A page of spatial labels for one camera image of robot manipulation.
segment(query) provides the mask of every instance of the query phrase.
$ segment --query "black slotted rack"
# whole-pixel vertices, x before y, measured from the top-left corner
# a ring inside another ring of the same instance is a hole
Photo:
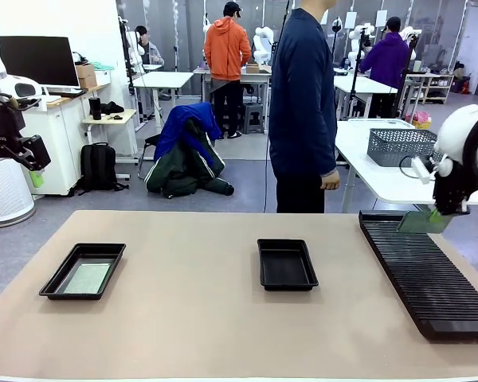
[[[420,333],[478,340],[478,292],[426,234],[396,232],[402,214],[360,212],[359,223]]]

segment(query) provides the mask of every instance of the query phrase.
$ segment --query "black backpack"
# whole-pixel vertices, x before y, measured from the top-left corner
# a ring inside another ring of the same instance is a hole
[[[82,147],[79,184],[84,190],[80,195],[95,189],[121,191],[129,188],[117,182],[115,150],[104,142]]]

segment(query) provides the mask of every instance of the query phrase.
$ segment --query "black tray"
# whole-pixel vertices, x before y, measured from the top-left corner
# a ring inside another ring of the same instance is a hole
[[[266,290],[311,290],[319,285],[304,240],[259,239]]]
[[[75,245],[39,295],[50,300],[99,300],[125,247],[126,244]]]
[[[404,212],[359,213],[359,225],[420,333],[478,341],[478,291],[426,234],[397,232]]]

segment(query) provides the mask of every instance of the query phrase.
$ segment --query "cardboard box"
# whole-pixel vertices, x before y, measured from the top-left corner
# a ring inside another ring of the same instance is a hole
[[[96,76],[89,76],[86,78],[79,78],[80,88],[82,89],[92,89],[97,86]]]
[[[85,64],[77,65],[76,73],[78,74],[78,80],[80,81],[80,87],[83,89],[95,88],[97,86],[96,72],[94,71],[94,65]]]
[[[261,67],[259,66],[259,64],[247,64],[246,72],[248,74],[258,74],[261,72]]]

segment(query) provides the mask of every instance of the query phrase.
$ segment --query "pink object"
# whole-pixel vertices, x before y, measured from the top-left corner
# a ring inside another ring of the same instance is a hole
[[[409,114],[406,115],[406,121],[410,122],[410,120],[411,120],[411,116]],[[426,113],[424,111],[417,111],[414,114],[413,121],[416,121],[418,123],[425,123],[425,122],[428,122],[429,120],[430,120],[430,114],[429,113]]]

